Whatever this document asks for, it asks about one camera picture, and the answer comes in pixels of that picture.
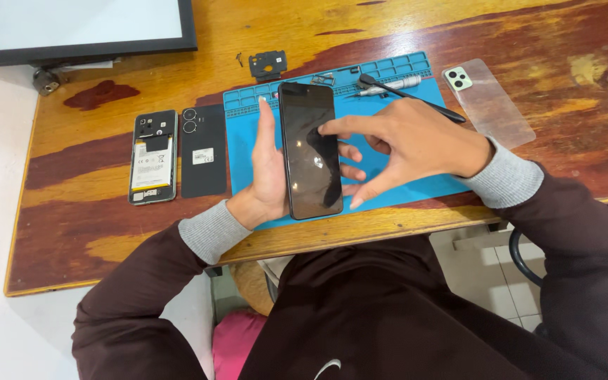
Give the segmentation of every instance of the hand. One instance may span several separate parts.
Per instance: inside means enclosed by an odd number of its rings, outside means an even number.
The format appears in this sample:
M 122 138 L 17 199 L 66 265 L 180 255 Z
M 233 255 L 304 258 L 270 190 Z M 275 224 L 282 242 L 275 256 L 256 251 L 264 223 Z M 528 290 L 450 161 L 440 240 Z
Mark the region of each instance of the hand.
M 282 218 L 289 212 L 283 153 L 276 149 L 274 134 L 276 121 L 269 104 L 259 99 L 258 137 L 253 149 L 253 182 L 226 202 L 229 212 L 246 229 Z M 339 142 L 339 155 L 360 162 L 358 148 Z M 363 181 L 363 170 L 341 165 L 343 177 Z
M 449 173 L 473 177 L 492 160 L 487 138 L 469 131 L 416 99 L 392 101 L 374 116 L 346 116 L 318 128 L 320 134 L 350 139 L 362 133 L 376 151 L 390 155 L 386 168 L 362 185 L 348 185 L 350 208 L 393 187 L 419 178 Z

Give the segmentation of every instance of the wooden desk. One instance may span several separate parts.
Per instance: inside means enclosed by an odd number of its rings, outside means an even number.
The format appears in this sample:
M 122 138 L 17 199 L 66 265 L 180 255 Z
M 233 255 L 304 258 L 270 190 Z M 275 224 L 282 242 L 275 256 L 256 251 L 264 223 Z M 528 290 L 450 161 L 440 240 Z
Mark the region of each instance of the wooden desk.
M 361 1 L 194 0 L 198 52 L 70 73 L 38 101 L 5 294 L 96 283 L 148 236 L 231 195 L 126 201 L 135 116 L 220 103 L 223 91 L 254 84 L 239 52 L 245 63 L 284 49 L 285 78 L 418 50 L 436 74 L 482 58 L 536 131 L 515 152 L 608 202 L 608 0 Z M 493 220 L 474 194 L 452 195 L 259 231 L 222 262 Z

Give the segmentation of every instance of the blue silicone repair mat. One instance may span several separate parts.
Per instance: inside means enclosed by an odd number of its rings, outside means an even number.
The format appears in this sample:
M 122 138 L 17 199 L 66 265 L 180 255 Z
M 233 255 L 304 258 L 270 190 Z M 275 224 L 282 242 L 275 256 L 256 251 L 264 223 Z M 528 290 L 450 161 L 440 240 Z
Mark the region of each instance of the blue silicone repair mat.
M 356 67 L 360 67 L 360 71 L 352 74 L 350 69 Z M 338 118 L 346 115 L 373 115 L 393 100 L 398 99 L 395 95 L 390 95 L 384 99 L 379 96 L 345 99 L 344 97 L 361 91 L 361 88 L 357 85 L 357 80 L 361 73 L 367 73 L 384 83 L 397 81 L 406 76 L 416 74 L 421 75 L 422 78 L 433 75 L 428 57 L 423 51 L 380 59 L 374 62 L 366 62 L 364 64 L 349 66 L 348 68 L 328 70 L 317 74 L 322 75 L 329 72 L 334 75 L 334 86 L 332 87 L 334 90 L 334 112 Z M 310 83 L 313 74 L 291 78 L 286 81 Z M 274 112 L 274 118 L 276 119 L 276 147 L 280 148 L 282 145 L 278 99 L 275 97 L 278 85 L 281 82 L 283 81 L 258 84 L 257 86 L 224 93 L 226 139 L 229 149 L 229 167 L 231 170 L 231 189 L 233 194 L 238 193 L 253 180 L 251 152 L 255 146 L 255 139 L 257 137 L 259 118 L 258 96 L 260 95 L 267 99 Z M 438 85 L 434 78 L 424 79 L 417 87 L 411 87 L 403 91 L 444 107 L 443 97 L 438 90 Z M 361 135 L 353 135 L 349 143 L 358 147 L 360 152 L 362 152 L 363 161 L 357 164 L 351 160 L 342 158 L 342 162 L 365 170 L 367 180 L 375 177 L 384 169 L 388 162 L 388 156 L 370 148 Z M 342 183 L 344 184 L 356 182 L 342 178 Z M 461 185 L 449 175 L 427 177 L 391 189 L 361 204 L 354 211 L 350 211 L 349 209 L 350 197 L 344 197 L 344 211 L 339 215 L 425 200 L 442 195 L 456 194 L 467 190 L 466 186 Z M 268 229 L 298 222 L 298 220 L 292 220 L 288 215 L 278 220 L 266 222 L 257 229 Z

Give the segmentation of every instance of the spudger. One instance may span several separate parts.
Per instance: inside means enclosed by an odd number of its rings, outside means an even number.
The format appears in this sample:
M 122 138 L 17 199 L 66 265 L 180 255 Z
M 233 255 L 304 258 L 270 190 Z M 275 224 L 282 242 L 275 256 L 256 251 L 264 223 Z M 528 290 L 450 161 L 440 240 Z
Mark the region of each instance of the spudger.
M 395 95 L 398 95 L 400 97 L 409 97 L 411 99 L 419 99 L 418 97 L 416 97 L 414 95 L 404 93 L 403 91 L 400 91 L 400 90 L 392 89 L 392 88 L 386 86 L 384 83 L 378 82 L 375 78 L 373 78 L 372 76 L 367 75 L 367 74 L 360 74 L 359 81 L 364 84 L 368 84 L 369 86 L 381 87 L 384 90 L 391 91 L 392 93 L 394 93 Z M 436 104 L 430 103 L 429 101 L 425 101 L 424 99 L 419 99 L 419 100 L 421 100 L 424 103 L 426 103 L 427 105 L 431 106 L 431 108 L 435 109 L 437 112 L 440 112 L 442 115 L 444 115 L 448 119 L 452 120 L 453 122 L 466 122 L 465 117 L 459 115 L 458 113 L 456 113 L 454 111 L 451 111 L 450 109 L 440 107 Z

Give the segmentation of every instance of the pink cushion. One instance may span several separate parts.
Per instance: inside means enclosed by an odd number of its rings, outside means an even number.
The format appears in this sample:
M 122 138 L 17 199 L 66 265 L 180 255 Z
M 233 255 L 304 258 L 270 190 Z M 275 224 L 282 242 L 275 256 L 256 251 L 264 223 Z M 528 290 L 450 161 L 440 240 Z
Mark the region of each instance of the pink cushion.
M 263 315 L 245 310 L 227 314 L 213 332 L 215 380 L 236 380 L 266 322 Z

